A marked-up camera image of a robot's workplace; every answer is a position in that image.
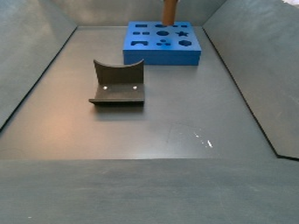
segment gray wall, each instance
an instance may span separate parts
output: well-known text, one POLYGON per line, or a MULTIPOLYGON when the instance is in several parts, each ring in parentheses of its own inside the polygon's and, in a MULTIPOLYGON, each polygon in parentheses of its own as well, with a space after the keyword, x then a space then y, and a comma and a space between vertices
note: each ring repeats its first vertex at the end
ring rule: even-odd
MULTIPOLYGON (((162 0, 52 0, 79 25, 127 25, 162 19, 162 0)), ((176 20, 203 25, 226 0, 182 0, 176 20)))
POLYGON ((47 0, 0 1, 0 129, 75 28, 47 0))
POLYGON ((299 10, 281 0, 229 0, 205 30, 266 135, 299 158, 299 10))

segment curved plastic piece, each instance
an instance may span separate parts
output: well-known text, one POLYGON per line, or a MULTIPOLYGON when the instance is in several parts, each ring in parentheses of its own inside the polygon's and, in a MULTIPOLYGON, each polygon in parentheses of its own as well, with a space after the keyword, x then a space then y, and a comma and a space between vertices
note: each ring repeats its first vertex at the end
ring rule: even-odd
POLYGON ((110 66, 94 60, 98 73, 98 93, 88 101, 100 103, 144 103, 144 61, 127 66, 110 66))

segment hexagonal hole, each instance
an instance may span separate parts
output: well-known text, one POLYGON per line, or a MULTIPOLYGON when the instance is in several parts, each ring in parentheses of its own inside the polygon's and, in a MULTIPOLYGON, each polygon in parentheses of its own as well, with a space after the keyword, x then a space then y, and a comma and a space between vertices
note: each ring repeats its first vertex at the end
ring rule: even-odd
POLYGON ((182 41, 179 41, 179 45, 182 45, 182 46, 191 46, 192 42, 190 40, 182 40, 182 41))

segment blue shape sorter block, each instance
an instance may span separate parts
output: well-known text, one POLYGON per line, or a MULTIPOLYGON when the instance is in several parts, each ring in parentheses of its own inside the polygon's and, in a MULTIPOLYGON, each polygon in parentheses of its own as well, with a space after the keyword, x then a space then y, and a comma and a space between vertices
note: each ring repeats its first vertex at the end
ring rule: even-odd
POLYGON ((130 22, 124 43, 124 64, 198 66, 202 47, 190 22, 164 26, 162 22, 130 22))

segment circular hole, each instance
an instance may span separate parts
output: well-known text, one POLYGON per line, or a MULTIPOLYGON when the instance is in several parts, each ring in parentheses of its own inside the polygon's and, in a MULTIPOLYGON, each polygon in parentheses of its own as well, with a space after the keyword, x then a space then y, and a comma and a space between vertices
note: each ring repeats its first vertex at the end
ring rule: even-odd
POLYGON ((167 36, 170 34, 170 32, 168 31, 159 31, 156 34, 159 36, 167 36))
POLYGON ((163 25, 163 24, 158 24, 155 27, 164 28, 164 27, 167 27, 167 26, 163 25))

